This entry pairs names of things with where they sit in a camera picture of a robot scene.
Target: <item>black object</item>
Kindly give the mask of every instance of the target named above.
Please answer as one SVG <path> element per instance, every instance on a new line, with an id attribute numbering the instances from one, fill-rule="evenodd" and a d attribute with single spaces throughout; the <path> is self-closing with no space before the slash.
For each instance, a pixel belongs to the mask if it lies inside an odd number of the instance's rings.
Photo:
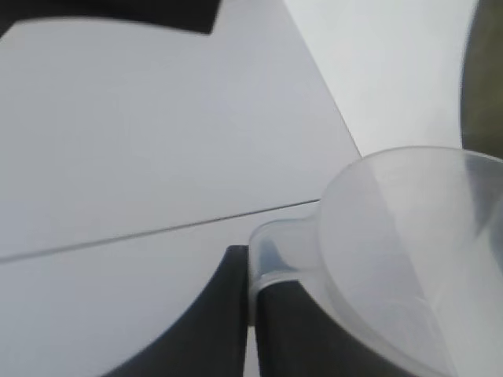
<path id="1" fill-rule="evenodd" d="M 219 3 L 220 0 L 0 0 L 0 25 L 32 18 L 91 16 L 209 34 Z"/>
<path id="2" fill-rule="evenodd" d="M 247 333 L 248 247 L 233 246 L 178 322 L 105 377 L 241 377 Z"/>
<path id="3" fill-rule="evenodd" d="M 298 282 L 259 292 L 255 332 L 262 377 L 412 377 L 344 331 Z"/>

